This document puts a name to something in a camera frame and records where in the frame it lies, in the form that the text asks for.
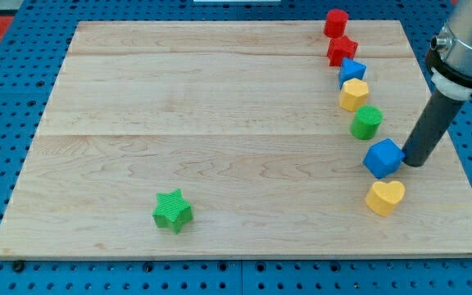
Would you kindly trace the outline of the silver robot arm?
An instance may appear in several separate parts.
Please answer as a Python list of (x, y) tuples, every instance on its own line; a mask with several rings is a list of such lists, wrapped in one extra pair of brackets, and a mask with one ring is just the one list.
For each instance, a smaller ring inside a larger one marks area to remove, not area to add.
[(444, 96), (457, 101), (472, 97), (472, 0), (459, 0), (432, 37), (426, 66)]

